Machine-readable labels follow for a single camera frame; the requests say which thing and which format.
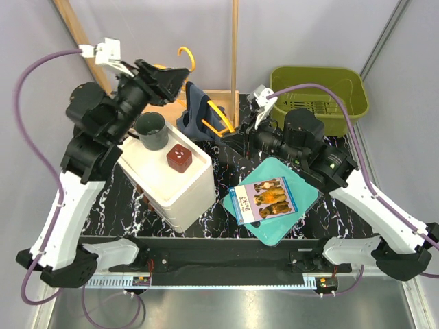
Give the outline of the blue tank top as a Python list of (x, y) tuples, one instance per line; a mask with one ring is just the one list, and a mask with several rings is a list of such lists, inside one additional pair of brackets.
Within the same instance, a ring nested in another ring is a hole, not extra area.
[(210, 107), (210, 97), (193, 82), (186, 83), (186, 110), (176, 120), (176, 127), (186, 137), (193, 141), (215, 141), (223, 145), (221, 138), (210, 130), (202, 120), (212, 125), (217, 131), (225, 128), (220, 116)]

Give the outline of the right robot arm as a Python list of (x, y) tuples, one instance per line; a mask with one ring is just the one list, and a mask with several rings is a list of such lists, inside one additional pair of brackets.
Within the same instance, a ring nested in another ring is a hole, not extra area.
[(438, 244), (438, 224), (417, 221), (380, 196), (349, 154), (323, 141), (323, 130), (312, 112), (299, 108), (286, 115), (282, 128), (251, 115), (222, 140), (240, 156), (262, 151), (296, 165), (301, 180), (342, 202), (375, 229), (370, 239), (321, 243), (311, 255), (315, 269), (324, 272), (350, 263), (376, 266), (400, 281), (423, 275), (431, 260), (429, 249)]

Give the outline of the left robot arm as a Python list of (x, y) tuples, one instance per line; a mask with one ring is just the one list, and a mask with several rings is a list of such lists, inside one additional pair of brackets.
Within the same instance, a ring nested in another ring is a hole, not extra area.
[(109, 243), (79, 242), (97, 195), (122, 155), (121, 144), (148, 105), (164, 106), (176, 100), (189, 69), (160, 69), (136, 60), (118, 77), (113, 97), (95, 82), (74, 89), (66, 116), (74, 123), (56, 173), (58, 193), (33, 247), (18, 252), (16, 261), (53, 288), (78, 288), (97, 271), (127, 265), (133, 271), (147, 266), (147, 246), (132, 237)]

